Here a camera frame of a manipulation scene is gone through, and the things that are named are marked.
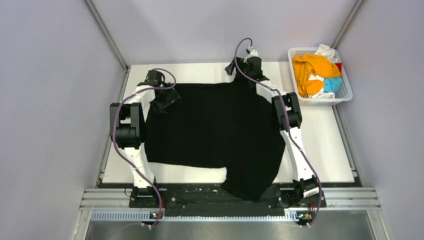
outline gray wall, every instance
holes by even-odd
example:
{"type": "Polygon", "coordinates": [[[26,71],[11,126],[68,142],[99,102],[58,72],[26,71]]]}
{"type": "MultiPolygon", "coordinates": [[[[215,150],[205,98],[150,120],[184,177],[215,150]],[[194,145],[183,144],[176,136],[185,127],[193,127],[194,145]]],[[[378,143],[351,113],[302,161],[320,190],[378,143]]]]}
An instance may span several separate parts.
{"type": "Polygon", "coordinates": [[[355,0],[93,0],[128,64],[228,62],[252,37],[265,61],[331,45],[355,0]]]}
{"type": "Polygon", "coordinates": [[[363,179],[395,239],[422,239],[424,1],[368,1],[339,53],[353,91],[342,105],[363,179]]]}
{"type": "Polygon", "coordinates": [[[69,239],[122,79],[82,0],[0,2],[0,239],[69,239]]]}

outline white plastic basket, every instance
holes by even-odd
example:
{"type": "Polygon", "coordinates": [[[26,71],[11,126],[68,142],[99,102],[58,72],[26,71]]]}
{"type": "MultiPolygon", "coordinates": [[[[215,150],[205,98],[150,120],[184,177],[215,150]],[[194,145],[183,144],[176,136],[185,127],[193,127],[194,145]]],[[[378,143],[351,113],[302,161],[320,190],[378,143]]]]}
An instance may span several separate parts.
{"type": "MultiPolygon", "coordinates": [[[[348,76],[346,76],[345,67],[343,65],[341,66],[341,78],[343,79],[343,83],[341,84],[341,87],[338,92],[335,94],[335,98],[304,98],[299,96],[298,85],[296,84],[295,78],[295,71],[293,69],[293,58],[296,54],[299,54],[301,56],[305,54],[314,54],[317,50],[318,47],[294,47],[288,50],[288,61],[290,63],[291,79],[293,81],[294,91],[296,92],[299,98],[299,103],[301,105],[333,106],[344,101],[350,101],[354,95],[352,93],[351,85],[349,84],[348,76]]],[[[342,62],[337,50],[335,50],[335,57],[338,59],[339,63],[342,62]]]]}

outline black cloth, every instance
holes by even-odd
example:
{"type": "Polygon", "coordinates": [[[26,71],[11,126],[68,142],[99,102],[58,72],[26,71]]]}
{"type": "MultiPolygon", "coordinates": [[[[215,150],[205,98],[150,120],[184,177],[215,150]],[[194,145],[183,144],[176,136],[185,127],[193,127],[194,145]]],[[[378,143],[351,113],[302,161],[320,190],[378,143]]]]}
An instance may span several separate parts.
{"type": "Polygon", "coordinates": [[[145,152],[153,163],[226,167],[230,194],[259,200],[277,176],[285,142],[272,126],[271,104],[243,82],[182,83],[180,104],[146,121],[145,152]]]}

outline purple cable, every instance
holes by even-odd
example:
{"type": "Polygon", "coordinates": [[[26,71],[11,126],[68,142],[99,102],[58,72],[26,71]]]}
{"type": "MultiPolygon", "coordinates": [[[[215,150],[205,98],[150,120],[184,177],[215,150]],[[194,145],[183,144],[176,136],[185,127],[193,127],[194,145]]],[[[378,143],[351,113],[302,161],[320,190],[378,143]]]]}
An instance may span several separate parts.
{"type": "MultiPolygon", "coordinates": [[[[237,68],[237,70],[241,73],[241,75],[243,75],[245,78],[247,78],[247,79],[249,79],[250,81],[253,81],[254,83],[256,83],[256,84],[259,84],[259,85],[261,85],[261,86],[263,86],[263,87],[265,87],[265,88],[267,88],[267,89],[269,89],[269,90],[271,90],[271,91],[273,91],[273,92],[276,92],[277,94],[278,94],[278,97],[279,97],[279,100],[281,101],[281,104],[283,105],[283,106],[285,106],[286,104],[284,103],[284,100],[283,100],[283,96],[281,95],[281,92],[277,89],[277,88],[270,88],[269,86],[267,86],[267,85],[265,85],[265,84],[263,84],[263,83],[261,83],[260,81],[258,81],[258,80],[255,80],[255,79],[253,79],[253,78],[251,78],[251,77],[249,77],[248,75],[246,75],[241,69],[240,69],[240,67],[239,67],[239,63],[237,62],[237,52],[239,51],[239,47],[240,47],[240,45],[244,42],[244,41],[246,41],[246,40],[249,40],[250,41],[250,47],[252,47],[253,46],[253,40],[250,38],[250,37],[245,37],[245,38],[243,38],[239,43],[238,43],[238,45],[237,45],[237,47],[235,48],[235,53],[234,53],[234,62],[235,62],[235,67],[237,68]]],[[[284,110],[284,117],[285,117],[285,124],[286,124],[286,126],[290,126],[290,123],[289,123],[289,116],[288,116],[288,114],[287,114],[287,110],[286,110],[286,108],[285,107],[283,107],[282,108],[283,110],[284,110]]],[[[319,177],[318,177],[318,175],[317,175],[317,172],[315,171],[315,169],[314,169],[314,167],[312,167],[312,164],[309,162],[309,160],[308,160],[308,158],[306,157],[306,155],[305,155],[305,153],[302,151],[302,149],[301,149],[301,147],[295,142],[295,140],[293,140],[293,138],[292,138],[292,134],[290,133],[290,128],[288,129],[288,137],[290,138],[290,140],[291,140],[291,142],[296,146],[296,148],[300,151],[300,153],[302,154],[302,156],[303,156],[303,158],[305,159],[305,161],[306,161],[306,163],[308,164],[308,166],[310,167],[310,169],[312,170],[312,172],[313,172],[313,174],[315,175],[315,177],[316,177],[316,181],[318,182],[318,191],[319,191],[319,200],[318,200],[318,206],[316,207],[316,212],[315,212],[315,217],[312,219],[312,222],[310,223],[310,227],[312,227],[312,225],[315,223],[315,220],[317,219],[317,216],[318,216],[318,212],[320,211],[320,207],[321,207],[321,202],[322,202],[322,200],[321,200],[321,198],[323,197],[323,187],[322,187],[322,185],[321,185],[321,181],[320,181],[320,179],[319,179],[319,177]]]]}
{"type": "Polygon", "coordinates": [[[154,68],[153,70],[159,70],[159,71],[164,71],[166,73],[168,73],[169,75],[171,75],[171,77],[173,78],[173,84],[171,86],[167,86],[167,87],[148,87],[148,88],[144,88],[141,89],[140,91],[136,91],[135,93],[131,94],[130,96],[124,98],[124,100],[122,100],[118,106],[118,109],[116,111],[116,115],[115,115],[115,120],[113,123],[113,132],[112,132],[112,142],[113,142],[113,148],[115,148],[116,153],[118,153],[118,155],[125,160],[125,162],[127,162],[129,165],[131,165],[131,167],[133,169],[135,169],[135,171],[138,173],[138,175],[140,175],[140,177],[142,179],[144,179],[148,184],[151,185],[151,187],[154,189],[154,191],[156,192],[157,197],[159,198],[159,215],[156,218],[156,221],[154,221],[154,223],[151,225],[152,227],[156,226],[159,222],[159,218],[162,215],[162,197],[161,194],[159,193],[158,188],[156,188],[156,186],[153,184],[153,182],[151,182],[149,179],[147,179],[147,177],[145,177],[140,170],[137,168],[137,166],[132,163],[130,160],[128,160],[118,149],[118,145],[117,145],[117,124],[119,121],[119,113],[121,111],[122,106],[124,105],[124,103],[130,99],[132,99],[133,97],[135,97],[137,94],[140,94],[144,91],[147,90],[168,90],[168,89],[172,89],[173,87],[175,87],[175,85],[177,84],[177,79],[175,78],[175,76],[168,70],[162,69],[162,68],[154,68]]]}

